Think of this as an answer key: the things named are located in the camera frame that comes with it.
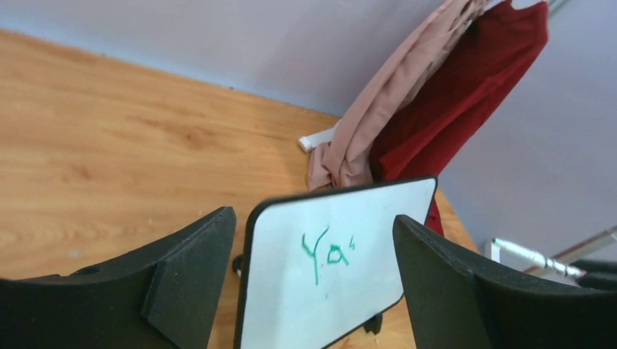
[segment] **wooden surface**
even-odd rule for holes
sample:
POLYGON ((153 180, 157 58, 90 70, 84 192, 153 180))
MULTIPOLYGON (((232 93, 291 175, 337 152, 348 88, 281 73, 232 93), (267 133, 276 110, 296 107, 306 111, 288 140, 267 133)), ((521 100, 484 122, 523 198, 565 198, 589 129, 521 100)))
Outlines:
MULTIPOLYGON (((306 190, 319 113, 0 32, 0 276, 69 274, 233 206, 306 190)), ((473 249, 445 198, 447 237, 473 249)), ((229 273, 210 348, 231 348, 229 273)), ((334 348, 414 348, 404 302, 334 348)))

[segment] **pink cloth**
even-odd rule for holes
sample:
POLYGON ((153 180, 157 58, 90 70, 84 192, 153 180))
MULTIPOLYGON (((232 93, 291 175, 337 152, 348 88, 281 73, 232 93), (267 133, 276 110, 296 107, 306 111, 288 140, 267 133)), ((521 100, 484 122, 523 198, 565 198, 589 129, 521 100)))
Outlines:
POLYGON ((373 181, 367 160, 373 140, 392 115, 411 102, 488 1, 447 0, 403 41, 345 112, 332 142, 313 150, 309 190, 373 181))

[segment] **small whiteboard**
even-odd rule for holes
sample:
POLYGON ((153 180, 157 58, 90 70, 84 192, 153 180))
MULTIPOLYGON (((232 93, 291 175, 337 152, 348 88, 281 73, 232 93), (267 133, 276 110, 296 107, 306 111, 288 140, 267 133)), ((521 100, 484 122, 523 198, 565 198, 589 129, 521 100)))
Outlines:
POLYGON ((319 349, 401 300, 392 226, 425 222, 435 178, 330 190, 250 214, 236 349, 319 349))

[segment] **metal rod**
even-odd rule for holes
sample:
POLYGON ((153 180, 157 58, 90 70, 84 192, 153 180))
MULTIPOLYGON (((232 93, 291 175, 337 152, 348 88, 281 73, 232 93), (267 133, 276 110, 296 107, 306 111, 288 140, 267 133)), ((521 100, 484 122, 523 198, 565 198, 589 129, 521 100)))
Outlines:
POLYGON ((536 252, 526 247, 517 245, 514 242, 502 240, 500 238, 494 238, 493 244, 503 249, 504 251, 507 251, 515 256, 524 258, 532 262, 534 265, 540 268, 554 270, 558 274, 566 276, 568 278, 579 278, 585 275, 584 270, 573 267, 572 265, 566 265, 566 264, 557 262, 556 260, 548 258, 547 256, 541 254, 540 252, 536 252))

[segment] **red cloth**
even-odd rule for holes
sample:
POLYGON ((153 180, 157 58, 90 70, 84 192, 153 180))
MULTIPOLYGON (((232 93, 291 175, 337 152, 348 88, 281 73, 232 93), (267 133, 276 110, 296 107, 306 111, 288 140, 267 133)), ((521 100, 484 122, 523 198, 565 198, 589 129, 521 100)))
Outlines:
MULTIPOLYGON (((478 17, 376 137, 369 153, 373 178, 439 175, 536 60, 549 39, 548 16, 544 1, 514 9, 508 0, 478 17)), ((438 216, 431 205, 429 223, 438 216)), ((435 228, 442 231, 441 223, 435 228)))

